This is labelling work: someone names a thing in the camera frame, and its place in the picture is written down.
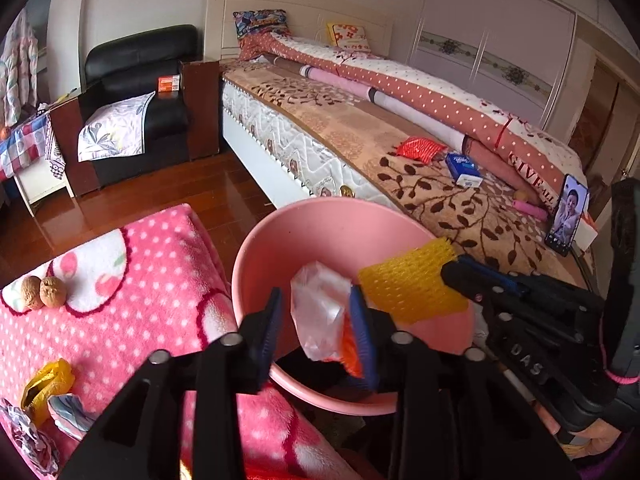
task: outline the yellow pillow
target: yellow pillow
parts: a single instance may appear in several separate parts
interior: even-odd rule
[[[327,23],[329,41],[334,46],[345,50],[357,50],[358,52],[371,52],[369,41],[361,25],[347,25],[345,23]]]

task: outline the human hand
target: human hand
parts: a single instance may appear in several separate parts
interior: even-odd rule
[[[560,431],[560,424],[551,416],[551,414],[540,404],[536,402],[534,409],[542,420],[542,423],[551,432],[556,434]],[[581,458],[583,456],[597,455],[604,453],[609,449],[620,436],[621,431],[614,428],[608,422],[605,422],[601,418],[591,424],[586,430],[578,433],[572,433],[575,436],[581,436],[588,438],[589,441],[581,445],[562,444],[564,452],[567,453],[569,458]]]

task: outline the sofa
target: sofa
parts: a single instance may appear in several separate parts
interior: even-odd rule
[[[50,113],[76,195],[219,151],[218,63],[202,60],[193,25],[159,28],[93,48],[85,89]],[[152,92],[158,77],[181,74],[180,90],[158,93],[145,117],[145,153],[78,162],[78,134],[101,106]]]

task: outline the brown floral blanket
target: brown floral blanket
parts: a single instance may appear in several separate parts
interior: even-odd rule
[[[573,281],[543,244],[544,227],[510,207],[512,190],[491,173],[483,173],[478,189],[463,189],[453,183],[444,156],[428,165],[397,156],[408,136],[429,137],[415,124],[273,65],[229,63],[223,78],[322,142],[434,235],[449,237],[458,252],[503,272],[538,270]]]

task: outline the pink bucket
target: pink bucket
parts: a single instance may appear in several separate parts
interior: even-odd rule
[[[264,308],[271,287],[284,294],[286,314],[278,338],[279,358],[300,344],[290,316],[290,281],[300,267],[318,261],[353,281],[358,271],[408,250],[434,236],[420,224],[387,207],[350,198],[314,198],[295,202],[263,219],[244,240],[232,277],[238,324],[244,314]],[[462,354],[471,345],[474,314],[467,311],[403,327],[432,348]],[[348,402],[316,392],[276,364],[271,378],[300,399],[345,415],[384,415],[396,410],[396,394],[371,394]]]

